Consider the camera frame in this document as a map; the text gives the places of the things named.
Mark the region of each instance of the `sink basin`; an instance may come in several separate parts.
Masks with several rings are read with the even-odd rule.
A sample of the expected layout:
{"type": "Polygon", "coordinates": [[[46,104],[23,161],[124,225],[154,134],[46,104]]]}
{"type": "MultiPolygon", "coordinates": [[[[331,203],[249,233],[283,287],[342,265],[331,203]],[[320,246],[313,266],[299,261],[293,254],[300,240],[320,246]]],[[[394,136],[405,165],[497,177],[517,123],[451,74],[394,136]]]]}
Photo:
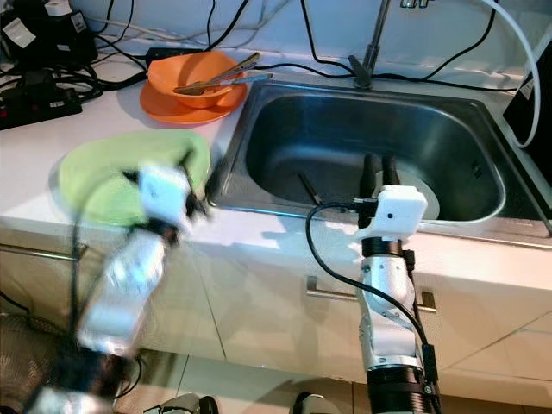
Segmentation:
{"type": "Polygon", "coordinates": [[[549,243],[549,229],[485,106],[458,98],[255,85],[208,185],[210,201],[305,216],[313,201],[298,175],[324,202],[351,201],[368,153],[393,155],[401,173],[435,194],[438,216],[422,231],[549,243]]]}
{"type": "Polygon", "coordinates": [[[339,97],[279,97],[260,111],[246,165],[261,188],[310,204],[302,172],[322,200],[359,197],[364,155],[394,155],[397,168],[425,182],[440,220],[491,215],[505,193],[474,132],[428,106],[339,97]]]}

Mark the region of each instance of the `white floor tile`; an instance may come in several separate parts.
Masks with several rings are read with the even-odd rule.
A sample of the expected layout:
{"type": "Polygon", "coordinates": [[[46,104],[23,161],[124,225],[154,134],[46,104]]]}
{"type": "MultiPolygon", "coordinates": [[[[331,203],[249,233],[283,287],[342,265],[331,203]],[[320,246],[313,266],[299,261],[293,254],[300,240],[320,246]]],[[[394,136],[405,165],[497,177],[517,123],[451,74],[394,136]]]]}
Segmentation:
{"type": "Polygon", "coordinates": [[[211,395],[221,414],[286,414],[301,392],[322,394],[342,414],[353,414],[352,385],[295,373],[191,357],[179,394],[211,395]]]}
{"type": "Polygon", "coordinates": [[[141,356],[144,363],[140,384],[116,404],[116,410],[123,414],[142,414],[144,410],[176,397],[188,360],[186,355],[148,350],[141,351],[141,356]]]}

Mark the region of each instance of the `metal utensil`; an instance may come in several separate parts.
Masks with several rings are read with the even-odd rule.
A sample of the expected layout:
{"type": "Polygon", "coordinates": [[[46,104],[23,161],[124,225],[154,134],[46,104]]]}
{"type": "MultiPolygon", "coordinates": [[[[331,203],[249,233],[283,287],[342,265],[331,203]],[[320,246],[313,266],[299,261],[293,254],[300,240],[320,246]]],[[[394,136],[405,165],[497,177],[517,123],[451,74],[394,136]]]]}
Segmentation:
{"type": "Polygon", "coordinates": [[[200,85],[180,86],[178,88],[174,88],[174,92],[179,93],[180,95],[199,95],[199,91],[203,93],[208,90],[218,89],[221,86],[250,84],[251,82],[269,80],[272,76],[273,75],[271,73],[263,73],[262,75],[249,76],[247,78],[221,80],[218,82],[204,83],[200,85]]]}
{"type": "MultiPolygon", "coordinates": [[[[192,84],[186,85],[186,86],[179,86],[182,88],[186,87],[192,87],[192,86],[200,86],[200,85],[207,85],[212,84],[215,82],[218,82],[220,80],[225,80],[228,78],[233,78],[234,76],[238,76],[240,73],[243,73],[245,71],[248,71],[249,69],[253,69],[255,65],[257,65],[257,60],[260,58],[260,53],[255,52],[252,55],[248,56],[246,59],[242,60],[240,63],[230,67],[230,69],[227,69],[226,71],[219,73],[211,80],[208,80],[206,82],[204,81],[197,81],[192,84]]],[[[201,95],[205,92],[205,89],[197,89],[196,91],[190,91],[190,93],[187,93],[186,95],[201,95]]]]}

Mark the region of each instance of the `white cable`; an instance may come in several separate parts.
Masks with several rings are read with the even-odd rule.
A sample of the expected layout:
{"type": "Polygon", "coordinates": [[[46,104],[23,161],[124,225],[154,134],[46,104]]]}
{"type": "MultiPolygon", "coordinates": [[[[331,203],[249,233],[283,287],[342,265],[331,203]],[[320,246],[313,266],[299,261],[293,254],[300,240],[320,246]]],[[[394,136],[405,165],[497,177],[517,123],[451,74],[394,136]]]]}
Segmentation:
{"type": "MultiPolygon", "coordinates": [[[[257,24],[254,25],[242,25],[234,28],[234,30],[260,30],[263,28],[268,22],[270,22],[274,16],[276,16],[291,0],[282,0],[280,3],[278,3],[273,10],[267,14],[266,16],[263,16],[260,21],[257,24]]],[[[89,17],[86,16],[87,19],[92,20],[93,22],[101,22],[101,23],[108,23],[112,24],[114,26],[120,26],[120,27],[127,27],[127,22],[118,22],[115,20],[108,20],[103,18],[97,18],[97,17],[89,17]]],[[[174,35],[167,35],[166,30],[163,29],[156,29],[156,28],[144,28],[142,26],[137,26],[135,24],[130,24],[129,28],[132,28],[133,30],[142,32],[144,34],[155,36],[156,38],[162,39],[164,41],[188,41],[195,39],[196,37],[207,35],[207,32],[205,30],[193,33],[193,34],[187,34],[186,36],[174,36],[174,35]]],[[[223,32],[227,29],[227,26],[216,26],[211,29],[211,32],[223,32]]]]}
{"type": "Polygon", "coordinates": [[[529,60],[530,70],[531,70],[531,73],[533,74],[533,88],[535,92],[533,123],[531,125],[531,131],[529,132],[529,138],[527,138],[527,141],[525,142],[525,144],[522,144],[521,142],[519,142],[518,138],[514,135],[514,144],[516,144],[517,147],[525,148],[529,144],[531,144],[531,142],[533,141],[533,138],[535,138],[536,128],[538,127],[538,120],[539,120],[539,117],[541,116],[541,79],[538,76],[538,68],[536,67],[535,56],[533,55],[533,51],[531,50],[531,46],[527,41],[527,38],[525,37],[524,32],[518,26],[518,24],[513,19],[513,17],[510,16],[506,10],[504,10],[499,4],[496,4],[493,0],[481,0],[481,2],[497,10],[497,12],[506,20],[506,22],[510,24],[511,28],[513,28],[514,32],[516,32],[517,37],[521,41],[521,44],[524,46],[525,54],[527,54],[527,59],[529,60]]]}

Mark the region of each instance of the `kitchen counter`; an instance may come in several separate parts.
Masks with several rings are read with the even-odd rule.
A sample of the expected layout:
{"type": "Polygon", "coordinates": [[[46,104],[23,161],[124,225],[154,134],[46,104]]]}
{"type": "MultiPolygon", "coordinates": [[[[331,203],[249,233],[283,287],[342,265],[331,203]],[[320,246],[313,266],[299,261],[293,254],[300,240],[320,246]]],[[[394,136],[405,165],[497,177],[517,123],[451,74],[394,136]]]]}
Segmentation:
{"type": "MultiPolygon", "coordinates": [[[[321,85],[329,82],[311,75],[285,76],[287,80],[294,77],[297,81],[308,79],[307,82],[321,85]]],[[[331,81],[331,84],[350,85],[351,80],[331,81]]],[[[512,134],[501,116],[511,99],[509,94],[382,80],[374,82],[374,89],[477,99],[486,105],[505,136],[512,134]]],[[[0,229],[69,235],[72,218],[56,197],[55,190],[56,166],[63,157],[81,144],[118,133],[175,128],[146,116],[139,104],[140,91],[141,84],[106,92],[99,99],[86,103],[82,114],[2,131],[0,229]]],[[[193,128],[210,144],[215,158],[222,157],[226,151],[241,111],[242,107],[219,121],[193,128]]],[[[109,243],[114,235],[122,234],[122,231],[114,233],[113,229],[95,223],[84,223],[84,226],[85,242],[103,239],[109,243]]],[[[354,226],[335,223],[317,223],[316,226],[335,230],[323,237],[321,248],[330,263],[358,260],[359,246],[350,237],[354,226]]],[[[212,209],[209,221],[198,221],[191,240],[198,246],[250,249],[266,261],[279,264],[282,260],[293,261],[310,255],[304,238],[304,220],[292,217],[212,209]]],[[[552,253],[549,250],[428,234],[414,235],[408,248],[417,253],[417,272],[420,273],[552,290],[552,278],[549,277],[552,253]]]]}

